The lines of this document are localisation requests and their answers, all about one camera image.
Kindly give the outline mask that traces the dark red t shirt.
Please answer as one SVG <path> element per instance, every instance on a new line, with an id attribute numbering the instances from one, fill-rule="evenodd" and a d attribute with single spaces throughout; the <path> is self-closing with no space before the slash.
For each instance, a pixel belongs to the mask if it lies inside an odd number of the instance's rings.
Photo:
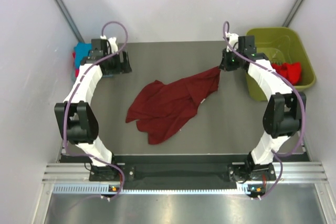
<path id="1" fill-rule="evenodd" d="M 218 90 L 218 67 L 164 84 L 159 80 L 146 85 L 130 105 L 126 123 L 135 121 L 148 143 L 158 145 L 176 134 L 197 115 L 201 103 Z"/>

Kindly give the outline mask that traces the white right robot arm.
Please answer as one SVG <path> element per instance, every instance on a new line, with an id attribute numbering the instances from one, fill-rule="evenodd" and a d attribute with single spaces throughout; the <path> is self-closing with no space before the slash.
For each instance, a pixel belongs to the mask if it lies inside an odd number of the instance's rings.
<path id="1" fill-rule="evenodd" d="M 226 31 L 223 37 L 227 47 L 223 50 L 220 69 L 244 69 L 268 101 L 262 117 L 264 133 L 259 143 L 248 154 L 245 165 L 231 172 L 233 180 L 244 183 L 269 174 L 274 154 L 301 130 L 306 96 L 275 71 L 263 52 L 257 52 L 254 36 L 239 36 Z"/>

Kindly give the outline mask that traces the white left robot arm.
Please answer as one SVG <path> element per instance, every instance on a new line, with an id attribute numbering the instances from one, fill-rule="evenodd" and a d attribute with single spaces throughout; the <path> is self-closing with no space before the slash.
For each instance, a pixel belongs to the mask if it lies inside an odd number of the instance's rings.
<path id="1" fill-rule="evenodd" d="M 54 107 L 64 147 L 72 144 L 91 160 L 92 181 L 122 179 L 114 154 L 99 137 L 99 124 L 91 108 L 95 89 L 103 77 L 131 71 L 128 53 L 119 51 L 115 37 L 92 39 L 70 93 Z"/>

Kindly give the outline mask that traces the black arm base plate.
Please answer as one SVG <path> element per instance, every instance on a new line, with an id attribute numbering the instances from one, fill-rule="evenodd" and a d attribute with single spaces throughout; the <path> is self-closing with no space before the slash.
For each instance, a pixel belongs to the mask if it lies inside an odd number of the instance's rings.
<path id="1" fill-rule="evenodd" d="M 182 164 L 124 164 L 123 170 L 126 182 L 135 182 L 147 178 L 215 178 L 224 182 L 244 183 L 247 181 L 267 182 L 275 180 L 274 167 L 264 165 L 251 172 L 244 164 L 225 163 L 182 163 Z"/>

